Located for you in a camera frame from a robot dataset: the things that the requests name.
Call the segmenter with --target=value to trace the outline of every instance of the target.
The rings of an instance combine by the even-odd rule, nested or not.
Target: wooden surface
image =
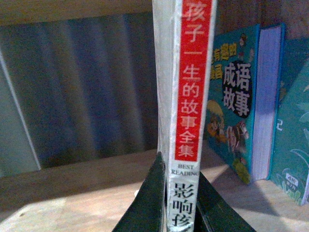
[[[0,26],[151,10],[151,0],[5,0],[0,2]]]
[[[110,232],[154,159],[152,150],[0,179],[0,231]],[[297,206],[272,182],[242,184],[205,148],[201,168],[258,232],[309,231],[309,205]]]

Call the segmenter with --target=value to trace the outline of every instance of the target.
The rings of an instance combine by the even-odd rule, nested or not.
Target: black object
[[[112,232],[162,232],[164,200],[165,166],[159,152],[135,200]]]
[[[194,232],[254,232],[200,173]]]
[[[132,205],[112,232],[162,232],[166,178],[158,153]],[[194,232],[254,232],[200,173]]]

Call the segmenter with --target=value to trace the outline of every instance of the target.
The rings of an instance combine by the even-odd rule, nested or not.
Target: children's book
[[[285,42],[270,180],[298,205],[308,202],[309,39]]]
[[[205,138],[246,184],[267,178],[284,25],[214,38]]]

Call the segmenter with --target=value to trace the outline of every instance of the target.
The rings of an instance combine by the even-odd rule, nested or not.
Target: curtain
[[[157,146],[151,13],[0,27],[42,167]]]

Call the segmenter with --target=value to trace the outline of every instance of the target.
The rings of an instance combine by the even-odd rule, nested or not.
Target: red and white spine
[[[176,0],[167,227],[193,232],[216,0]]]

